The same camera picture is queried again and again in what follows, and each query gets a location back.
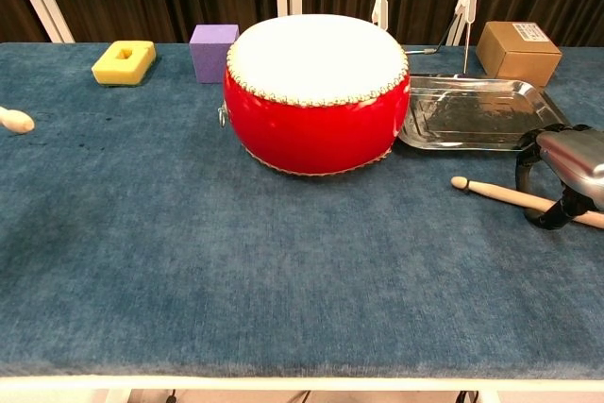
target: blue table cover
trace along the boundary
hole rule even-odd
[[[136,88],[96,84],[107,46],[0,45],[0,105],[37,123],[0,129],[1,376],[604,378],[602,232],[449,183],[513,187],[513,153],[397,141],[283,175],[218,126],[186,44],[158,44]],[[604,127],[604,49],[562,51],[548,94]],[[534,180],[560,195],[545,165]]]

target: metal tray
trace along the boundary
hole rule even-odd
[[[398,137],[428,150],[514,151],[527,131],[568,121],[543,91],[520,80],[411,75]]]

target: wooden drumstick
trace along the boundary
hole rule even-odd
[[[473,193],[479,193],[485,197],[511,203],[519,207],[533,208],[539,211],[547,211],[555,203],[546,198],[537,197],[529,193],[521,193],[514,189],[503,188],[490,183],[480,183],[479,181],[470,181],[463,176],[453,176],[451,184],[457,189],[469,190]],[[586,226],[604,228],[604,214],[593,211],[587,211],[585,214],[573,219]]]
[[[0,124],[17,134],[26,134],[35,127],[33,119],[25,112],[3,107],[0,107]]]

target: cardboard box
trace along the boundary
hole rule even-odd
[[[524,80],[535,87],[547,85],[562,58],[535,23],[487,23],[476,53],[487,76]]]

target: red drum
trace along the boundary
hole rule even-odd
[[[248,28],[226,59],[223,109],[249,153],[299,175],[390,152],[407,115],[405,52],[360,19],[302,14]]]

